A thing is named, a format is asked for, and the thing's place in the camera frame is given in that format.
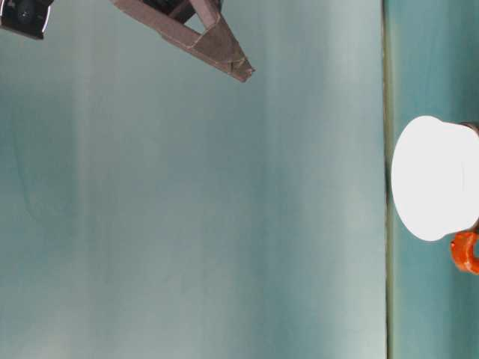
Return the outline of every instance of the white cup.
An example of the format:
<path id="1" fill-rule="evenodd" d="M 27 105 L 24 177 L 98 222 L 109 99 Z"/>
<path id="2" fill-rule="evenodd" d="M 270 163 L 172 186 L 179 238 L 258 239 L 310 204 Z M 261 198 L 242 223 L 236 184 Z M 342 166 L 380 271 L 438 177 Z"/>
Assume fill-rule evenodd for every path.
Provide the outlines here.
<path id="1" fill-rule="evenodd" d="M 473 125 L 431 116 L 411 121 L 391 168 L 397 213 L 425 241 L 473 228 L 479 218 L 479 135 Z"/>

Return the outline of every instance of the orange handle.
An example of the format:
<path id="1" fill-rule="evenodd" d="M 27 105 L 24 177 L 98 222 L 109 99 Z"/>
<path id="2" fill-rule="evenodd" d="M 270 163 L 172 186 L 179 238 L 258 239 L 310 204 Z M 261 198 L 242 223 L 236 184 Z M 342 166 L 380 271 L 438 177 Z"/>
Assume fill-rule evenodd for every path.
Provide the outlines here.
<path id="1" fill-rule="evenodd" d="M 479 258 L 474 256 L 474 246 L 478 241 L 475 232 L 460 232 L 451 242 L 451 254 L 460 271 L 479 274 Z"/>

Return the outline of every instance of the teal surface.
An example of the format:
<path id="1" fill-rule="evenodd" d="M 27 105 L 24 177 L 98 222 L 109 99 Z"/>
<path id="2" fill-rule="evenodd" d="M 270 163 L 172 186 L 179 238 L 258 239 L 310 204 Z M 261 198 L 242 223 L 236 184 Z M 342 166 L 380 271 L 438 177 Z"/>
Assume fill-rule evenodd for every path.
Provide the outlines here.
<path id="1" fill-rule="evenodd" d="M 229 1 L 236 83 L 108 1 L 0 32 L 0 358 L 384 358 L 377 1 Z"/>
<path id="2" fill-rule="evenodd" d="M 479 1 L 385 4 L 391 156 L 403 128 L 419 115 L 478 120 Z M 476 358 L 478 279 L 454 267 L 450 236 L 419 241 L 392 207 L 390 213 L 391 357 Z"/>

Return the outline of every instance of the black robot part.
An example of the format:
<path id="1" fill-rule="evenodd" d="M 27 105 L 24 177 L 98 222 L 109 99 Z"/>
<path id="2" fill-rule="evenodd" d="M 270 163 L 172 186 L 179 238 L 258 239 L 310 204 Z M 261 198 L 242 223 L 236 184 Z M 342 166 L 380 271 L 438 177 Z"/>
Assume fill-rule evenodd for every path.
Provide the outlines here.
<path id="1" fill-rule="evenodd" d="M 41 40 L 52 3 L 52 0 L 0 0 L 1 27 Z"/>

